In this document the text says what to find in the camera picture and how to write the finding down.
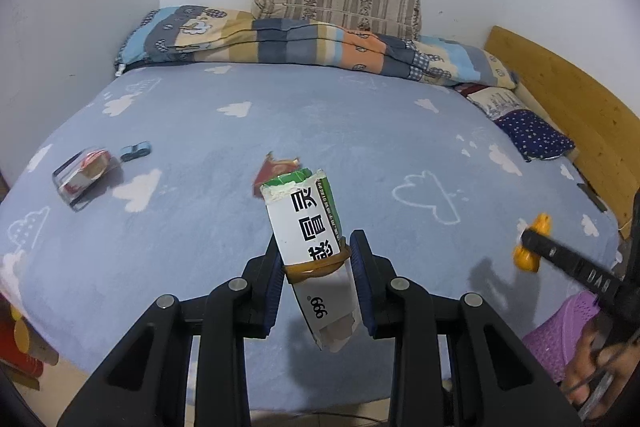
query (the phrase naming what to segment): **yellow toy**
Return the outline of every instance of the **yellow toy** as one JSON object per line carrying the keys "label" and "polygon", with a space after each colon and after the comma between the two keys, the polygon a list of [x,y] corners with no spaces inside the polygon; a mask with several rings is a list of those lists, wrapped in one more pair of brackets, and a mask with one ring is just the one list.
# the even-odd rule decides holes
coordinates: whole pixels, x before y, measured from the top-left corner
{"label": "yellow toy", "polygon": [[[551,216],[543,212],[538,214],[529,228],[542,235],[549,235],[551,227]],[[540,269],[540,256],[524,248],[522,243],[518,243],[513,249],[513,264],[521,270],[536,273]]]}

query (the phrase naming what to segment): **white cloud pattern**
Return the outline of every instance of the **white cloud pattern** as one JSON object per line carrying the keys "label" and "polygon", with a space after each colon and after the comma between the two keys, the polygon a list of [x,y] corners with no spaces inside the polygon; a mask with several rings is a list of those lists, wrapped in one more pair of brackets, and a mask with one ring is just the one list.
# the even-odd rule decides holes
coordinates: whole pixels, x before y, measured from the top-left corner
{"label": "white cloud pattern", "polygon": [[529,225],[527,225],[527,221],[525,221],[522,218],[518,219],[518,223],[516,225],[516,230],[518,230],[518,238],[517,241],[520,241],[520,238],[522,237],[522,232],[524,232],[525,230],[527,230],[527,227]]}
{"label": "white cloud pattern", "polygon": [[598,232],[598,229],[593,224],[591,217],[587,216],[587,214],[582,214],[582,221],[580,223],[582,224],[582,229],[586,235],[593,235],[593,237],[598,237],[600,235],[600,232]]}
{"label": "white cloud pattern", "polygon": [[50,208],[43,206],[40,210],[29,212],[22,219],[16,219],[6,229],[6,235],[16,246],[17,250],[23,248],[33,249],[36,246],[36,241],[40,236],[44,222],[49,217]]}
{"label": "white cloud pattern", "polygon": [[613,270],[618,264],[622,264],[623,258],[622,258],[622,254],[620,253],[620,250],[616,250],[616,258],[613,261],[613,264],[611,265],[611,269]]}
{"label": "white cloud pattern", "polygon": [[428,98],[421,98],[420,100],[416,100],[414,103],[416,105],[419,105],[420,107],[429,109],[436,114],[440,112],[440,110],[436,106],[434,106],[433,103],[431,103],[431,100],[429,100]]}
{"label": "white cloud pattern", "polygon": [[0,286],[9,300],[22,309],[22,296],[20,295],[19,280],[16,274],[16,266],[20,263],[24,250],[17,250],[14,253],[7,253],[2,257],[0,264]]}
{"label": "white cloud pattern", "polygon": [[492,162],[497,163],[500,167],[502,167],[503,171],[522,176],[522,172],[520,172],[518,166],[513,163],[511,159],[504,152],[502,152],[495,143],[489,146],[489,150],[489,158]]}
{"label": "white cloud pattern", "polygon": [[219,107],[217,111],[223,112],[227,116],[244,118],[249,113],[249,109],[251,109],[251,102],[242,102],[230,103],[229,105],[225,105],[225,107]]}
{"label": "white cloud pattern", "polygon": [[208,68],[205,71],[209,71],[209,73],[214,73],[214,74],[225,74],[230,69],[231,69],[231,66],[216,66],[214,68]]}
{"label": "white cloud pattern", "polygon": [[[394,188],[391,195],[396,201],[407,206],[429,209],[434,219],[443,225],[456,225],[461,220],[452,201],[456,194],[449,194],[431,171],[405,176],[404,184]],[[443,208],[445,204],[448,204],[450,212]]]}
{"label": "white cloud pattern", "polygon": [[133,100],[140,93],[135,92],[133,94],[124,94],[115,100],[110,100],[106,104],[104,104],[104,109],[102,112],[104,114],[108,114],[109,116],[117,116],[122,114],[122,112],[129,107],[133,103]]}
{"label": "white cloud pattern", "polygon": [[451,89],[449,87],[436,86],[435,84],[430,84],[430,86],[433,87],[434,89],[437,89],[439,91],[445,92],[447,94],[449,94],[449,91],[451,91]]}
{"label": "white cloud pattern", "polygon": [[126,212],[142,212],[146,209],[153,195],[162,171],[153,169],[149,174],[140,174],[126,185],[119,185],[113,189],[113,197],[128,200],[124,206]]}
{"label": "white cloud pattern", "polygon": [[573,181],[574,177],[571,175],[571,172],[569,172],[569,169],[566,168],[566,165],[563,163],[560,164],[560,173],[562,174],[562,176],[564,176],[568,180]]}
{"label": "white cloud pattern", "polygon": [[36,167],[42,161],[46,153],[49,152],[49,149],[51,149],[51,146],[52,144],[44,146],[42,149],[40,149],[38,152],[36,152],[33,155],[33,158],[31,158],[31,160],[29,160],[29,163],[27,164],[27,172],[33,172],[36,169]]}

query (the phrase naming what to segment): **blue toy car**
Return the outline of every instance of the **blue toy car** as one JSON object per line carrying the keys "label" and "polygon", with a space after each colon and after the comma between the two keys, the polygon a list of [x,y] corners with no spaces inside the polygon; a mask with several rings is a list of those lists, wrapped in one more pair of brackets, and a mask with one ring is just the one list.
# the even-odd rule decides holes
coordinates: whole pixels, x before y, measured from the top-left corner
{"label": "blue toy car", "polygon": [[137,145],[130,145],[120,149],[120,161],[129,162],[148,154],[151,154],[151,144],[149,142],[140,142]]}

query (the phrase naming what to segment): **wooden headboard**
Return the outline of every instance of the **wooden headboard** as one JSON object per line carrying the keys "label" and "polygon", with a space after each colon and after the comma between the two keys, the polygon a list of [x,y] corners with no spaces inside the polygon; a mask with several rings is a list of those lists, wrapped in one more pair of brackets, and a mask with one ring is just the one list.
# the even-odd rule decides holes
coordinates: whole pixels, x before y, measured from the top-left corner
{"label": "wooden headboard", "polygon": [[628,238],[633,199],[640,186],[638,117],[572,63],[500,26],[494,26],[484,47],[520,75],[574,140],[580,151],[575,166],[616,214],[620,233]]}

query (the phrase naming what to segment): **green and white box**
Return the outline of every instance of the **green and white box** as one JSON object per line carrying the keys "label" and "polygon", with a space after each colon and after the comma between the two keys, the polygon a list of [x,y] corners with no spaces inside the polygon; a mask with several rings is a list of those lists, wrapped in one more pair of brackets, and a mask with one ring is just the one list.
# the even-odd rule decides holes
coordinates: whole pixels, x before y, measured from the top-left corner
{"label": "green and white box", "polygon": [[[260,190],[286,266],[340,253],[342,230],[324,172],[301,169],[283,174]],[[361,321],[351,260],[328,275],[292,286],[316,344],[339,351]]]}

